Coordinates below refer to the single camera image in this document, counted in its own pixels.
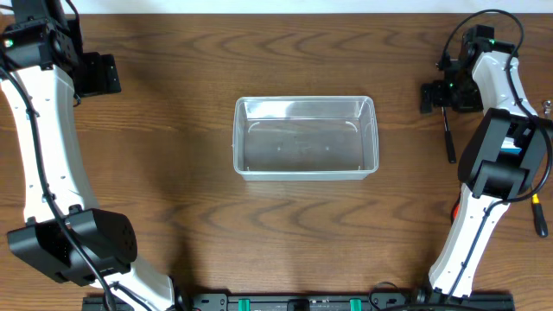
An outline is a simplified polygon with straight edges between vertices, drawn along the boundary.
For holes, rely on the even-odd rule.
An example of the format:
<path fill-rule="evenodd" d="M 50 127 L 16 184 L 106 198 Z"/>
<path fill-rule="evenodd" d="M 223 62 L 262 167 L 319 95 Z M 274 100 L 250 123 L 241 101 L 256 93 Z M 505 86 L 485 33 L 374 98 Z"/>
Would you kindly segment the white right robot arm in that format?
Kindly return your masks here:
<path fill-rule="evenodd" d="M 452 229 L 429 271 L 430 287 L 444 298 L 471 295 L 495 226 L 531 188 L 541 162 L 552 153 L 552 122 L 539 117 L 527 100 L 515 48 L 496 40 L 492 27 L 473 26 L 462 36 L 459 57 L 444 54 L 438 63 L 443 79 L 421 87 L 423 113 L 451 108 L 483 114 L 460 156 L 452 139 L 446 139 L 448 159 L 458 164 L 461 190 Z"/>

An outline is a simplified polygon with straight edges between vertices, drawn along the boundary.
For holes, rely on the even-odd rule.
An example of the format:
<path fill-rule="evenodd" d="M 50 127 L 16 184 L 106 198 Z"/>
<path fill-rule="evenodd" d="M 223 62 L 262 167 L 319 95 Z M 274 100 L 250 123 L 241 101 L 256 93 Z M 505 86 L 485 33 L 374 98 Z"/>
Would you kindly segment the clear plastic container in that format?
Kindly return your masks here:
<path fill-rule="evenodd" d="M 368 96 L 242 97 L 234 170 L 246 181 L 356 181 L 379 167 L 378 124 Z"/>

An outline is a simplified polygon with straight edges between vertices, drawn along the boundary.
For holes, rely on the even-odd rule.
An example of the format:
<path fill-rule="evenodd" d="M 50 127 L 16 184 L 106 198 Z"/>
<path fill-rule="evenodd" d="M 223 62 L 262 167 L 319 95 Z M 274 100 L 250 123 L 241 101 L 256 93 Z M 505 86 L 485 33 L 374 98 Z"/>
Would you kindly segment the small claw hammer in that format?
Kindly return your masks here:
<path fill-rule="evenodd" d="M 443 116 L 443 122 L 444 122 L 444 139 L 445 139 L 448 162 L 454 164 L 456 163 L 456 153 L 454 150 L 453 137 L 449 127 L 448 115 L 445 107 L 442 107 L 442 116 Z"/>

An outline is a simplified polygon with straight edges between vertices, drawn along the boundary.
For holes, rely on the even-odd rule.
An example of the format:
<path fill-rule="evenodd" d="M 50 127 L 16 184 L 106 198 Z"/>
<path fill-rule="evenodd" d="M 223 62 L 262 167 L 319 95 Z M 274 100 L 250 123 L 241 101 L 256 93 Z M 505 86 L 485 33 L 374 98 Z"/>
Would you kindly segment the red black pliers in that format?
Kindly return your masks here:
<path fill-rule="evenodd" d="M 454 223 L 454 220 L 455 218 L 457 217 L 457 214 L 458 214 L 458 211 L 459 211 L 459 205 L 460 205 L 460 202 L 457 200 L 451 210 L 451 213 L 450 213 L 450 220 L 451 220 L 451 223 Z"/>

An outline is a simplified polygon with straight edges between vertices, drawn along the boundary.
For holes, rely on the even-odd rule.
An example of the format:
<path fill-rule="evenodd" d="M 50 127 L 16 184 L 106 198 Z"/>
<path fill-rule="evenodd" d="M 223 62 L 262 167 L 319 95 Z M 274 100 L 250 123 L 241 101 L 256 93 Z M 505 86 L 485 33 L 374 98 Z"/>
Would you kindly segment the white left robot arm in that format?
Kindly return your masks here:
<path fill-rule="evenodd" d="M 13 0 L 1 35 L 1 89 L 16 124 L 26 196 L 10 251 L 58 283 L 102 289 L 99 310 L 181 310 L 173 280 L 137 254 L 129 219 L 102 210 L 74 122 L 83 98 L 121 90 L 114 57 L 87 53 L 59 0 Z"/>

